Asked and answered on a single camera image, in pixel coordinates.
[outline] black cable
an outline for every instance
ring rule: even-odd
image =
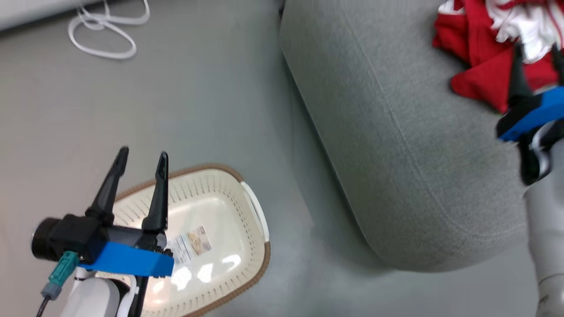
[[[45,296],[45,299],[41,303],[41,306],[39,306],[39,310],[37,311],[36,317],[41,317],[41,315],[43,315],[43,311],[45,310],[45,307],[47,306],[47,303],[49,303],[50,299],[51,299],[51,296],[49,296],[49,295]]]

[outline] white plastic basket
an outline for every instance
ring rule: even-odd
[[[154,182],[118,196],[115,224],[141,227]],[[224,165],[169,174],[171,278],[149,280],[142,316],[195,317],[233,299],[262,277],[270,260],[268,227],[250,187]],[[129,278],[99,273],[100,276]]]

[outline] gray carpet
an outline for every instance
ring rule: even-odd
[[[137,14],[142,6],[115,8]],[[54,267],[31,255],[37,223],[82,213],[123,144],[130,158],[122,189],[152,178],[166,150],[171,170],[231,165],[261,201],[270,266],[255,287],[208,316],[533,316],[524,243],[448,274],[397,272],[374,257],[288,77],[275,1],[155,1],[152,13],[148,24],[125,28],[139,47],[128,61],[76,49],[66,31],[72,15],[0,33],[5,316],[35,315]],[[77,38],[126,48],[112,34],[81,29]],[[64,299],[44,316],[58,316]]]

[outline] gray couch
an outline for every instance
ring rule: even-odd
[[[448,271],[526,233],[499,115],[451,92],[433,48],[443,0],[287,0],[280,42],[368,244],[401,270]]]

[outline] red and white cloth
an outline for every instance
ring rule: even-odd
[[[534,90],[557,81],[550,48],[562,48],[564,0],[448,0],[435,22],[435,47],[471,66],[451,86],[458,94],[507,110],[513,41],[523,43],[525,75]]]

